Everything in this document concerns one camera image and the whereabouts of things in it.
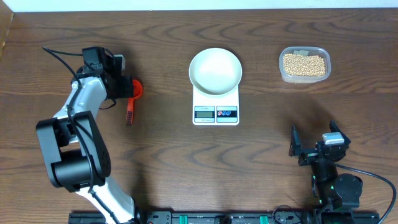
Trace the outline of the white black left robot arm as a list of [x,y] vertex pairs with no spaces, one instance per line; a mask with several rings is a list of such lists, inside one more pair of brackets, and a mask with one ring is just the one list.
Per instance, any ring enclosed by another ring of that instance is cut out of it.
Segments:
[[125,69],[123,55],[104,47],[88,47],[83,65],[72,70],[71,93],[50,119],[36,125],[47,175],[56,188],[63,187],[89,200],[106,223],[147,223],[147,215],[111,177],[109,152],[96,124],[106,100],[129,100],[127,124],[132,123],[133,102],[143,87]]

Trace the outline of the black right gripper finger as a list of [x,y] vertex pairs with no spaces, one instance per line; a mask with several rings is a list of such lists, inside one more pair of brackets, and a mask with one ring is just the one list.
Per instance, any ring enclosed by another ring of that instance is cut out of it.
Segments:
[[298,131],[294,125],[291,127],[291,140],[290,140],[290,147],[289,147],[289,156],[298,156],[302,153],[302,144],[299,138]]
[[338,127],[337,123],[335,120],[331,120],[329,123],[329,129],[332,133],[340,133],[341,137],[344,140],[345,145],[350,145],[351,140],[344,134],[344,132]]

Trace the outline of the red measuring scoop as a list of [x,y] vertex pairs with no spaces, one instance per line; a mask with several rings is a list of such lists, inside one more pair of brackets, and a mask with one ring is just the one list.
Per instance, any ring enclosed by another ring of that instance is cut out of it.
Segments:
[[126,125],[131,126],[134,120],[134,102],[141,98],[144,89],[142,83],[139,80],[132,81],[134,87],[133,97],[128,98],[127,102],[127,115],[126,115]]

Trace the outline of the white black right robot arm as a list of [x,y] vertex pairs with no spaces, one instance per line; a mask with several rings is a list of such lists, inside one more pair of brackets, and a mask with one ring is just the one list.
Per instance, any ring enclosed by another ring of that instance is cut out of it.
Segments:
[[313,148],[303,148],[295,126],[291,127],[290,157],[298,158],[299,166],[310,166],[313,193],[320,206],[302,215],[303,223],[355,223],[355,208],[363,191],[363,181],[352,174],[339,174],[337,162],[345,157],[351,141],[334,121],[330,132]]

